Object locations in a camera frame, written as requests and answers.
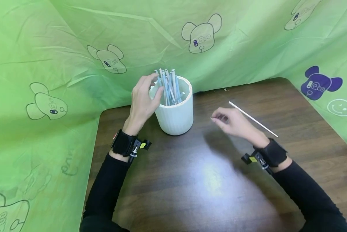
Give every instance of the black wrist strap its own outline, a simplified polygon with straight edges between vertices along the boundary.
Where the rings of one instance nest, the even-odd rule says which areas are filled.
[[[119,130],[112,143],[112,150],[115,154],[120,154],[124,157],[130,157],[129,163],[137,157],[137,151],[139,149],[148,150],[152,144],[149,140],[141,141],[137,136],[130,136],[125,134],[122,130]]]
[[[269,138],[269,140],[270,143],[265,148],[253,148],[262,155],[264,161],[270,167],[276,168],[280,163],[286,160],[287,152],[274,139]]]

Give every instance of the straw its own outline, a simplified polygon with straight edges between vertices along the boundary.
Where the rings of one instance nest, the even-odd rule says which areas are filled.
[[[164,104],[166,106],[177,105],[182,102],[184,92],[180,92],[180,86],[178,78],[175,74],[175,70],[168,72],[167,69],[154,70],[158,74],[157,82],[160,86],[164,86]]]
[[[254,122],[256,122],[257,124],[259,124],[262,128],[266,129],[267,131],[269,131],[271,134],[273,134],[275,137],[278,137],[278,135],[274,134],[271,130],[269,130],[268,128],[266,128],[263,124],[259,123],[256,119],[254,119],[253,117],[251,117],[249,114],[247,114],[246,112],[244,112],[243,110],[241,110],[241,108],[239,108],[238,106],[234,105],[231,101],[229,101],[229,104],[231,106],[233,106],[234,108],[238,109],[241,113],[243,113],[244,115],[246,115],[247,117],[249,117],[251,120],[253,120]]]

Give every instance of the left hand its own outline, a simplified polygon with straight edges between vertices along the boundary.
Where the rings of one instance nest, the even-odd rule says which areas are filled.
[[[132,89],[132,104],[130,116],[124,123],[122,131],[128,135],[137,135],[145,122],[158,108],[161,101],[163,87],[160,87],[152,100],[149,97],[149,89],[155,85],[158,74],[142,76]]]

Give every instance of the wooden table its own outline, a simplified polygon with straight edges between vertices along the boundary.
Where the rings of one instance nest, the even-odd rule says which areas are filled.
[[[153,115],[139,134],[153,144],[141,151],[124,182],[113,220],[131,231],[298,231],[304,219],[283,189],[257,164],[252,152],[211,122],[217,107],[234,102],[271,129],[277,141],[337,203],[347,219],[347,145],[288,80],[197,93],[194,124],[170,136]],[[122,128],[129,107],[100,117],[88,192]]]

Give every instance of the purple bear drawing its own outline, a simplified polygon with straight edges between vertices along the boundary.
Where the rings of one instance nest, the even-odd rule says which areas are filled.
[[[305,76],[308,80],[301,85],[301,92],[313,101],[320,99],[326,90],[334,92],[342,86],[342,78],[320,74],[318,66],[308,68]]]

